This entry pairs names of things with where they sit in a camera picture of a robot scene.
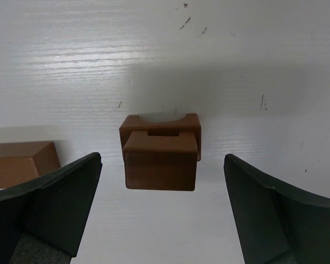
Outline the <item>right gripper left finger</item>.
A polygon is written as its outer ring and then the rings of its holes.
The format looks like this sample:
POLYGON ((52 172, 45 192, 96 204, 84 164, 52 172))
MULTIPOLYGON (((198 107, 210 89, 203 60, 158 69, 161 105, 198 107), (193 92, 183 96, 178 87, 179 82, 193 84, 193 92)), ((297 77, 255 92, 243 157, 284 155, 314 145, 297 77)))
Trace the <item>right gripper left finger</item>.
POLYGON ((0 263, 70 263, 76 257, 102 170, 90 153, 0 190, 0 263))

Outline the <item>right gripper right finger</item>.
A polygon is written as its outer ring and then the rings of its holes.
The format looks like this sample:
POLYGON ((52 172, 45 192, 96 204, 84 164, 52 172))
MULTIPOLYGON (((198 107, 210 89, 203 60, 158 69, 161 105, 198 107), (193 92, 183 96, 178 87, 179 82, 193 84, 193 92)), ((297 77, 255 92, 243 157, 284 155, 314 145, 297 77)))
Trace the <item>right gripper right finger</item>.
POLYGON ((233 154, 224 175, 245 263, 330 263, 330 198, 233 154))

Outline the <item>brown wood block long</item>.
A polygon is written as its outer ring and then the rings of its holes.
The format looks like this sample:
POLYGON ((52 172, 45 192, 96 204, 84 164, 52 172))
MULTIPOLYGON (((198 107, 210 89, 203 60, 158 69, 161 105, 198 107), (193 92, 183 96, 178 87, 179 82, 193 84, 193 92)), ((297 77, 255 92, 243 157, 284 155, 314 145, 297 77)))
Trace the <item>brown wood block long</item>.
POLYGON ((199 151, 194 133, 160 136, 134 131, 123 151, 128 189, 195 190, 199 151))

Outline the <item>brown wood block notched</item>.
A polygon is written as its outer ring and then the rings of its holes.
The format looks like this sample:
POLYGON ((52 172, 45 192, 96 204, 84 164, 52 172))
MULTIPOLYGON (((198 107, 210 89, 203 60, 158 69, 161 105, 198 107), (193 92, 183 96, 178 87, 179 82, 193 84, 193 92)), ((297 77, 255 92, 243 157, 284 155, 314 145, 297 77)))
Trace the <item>brown wood block notched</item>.
POLYGON ((193 133, 198 150, 197 161, 201 160, 201 124, 196 113, 188 113, 180 119, 169 122, 150 122, 139 115, 129 115, 119 128, 122 148, 133 131, 150 132, 151 136, 176 136, 181 132, 193 133))

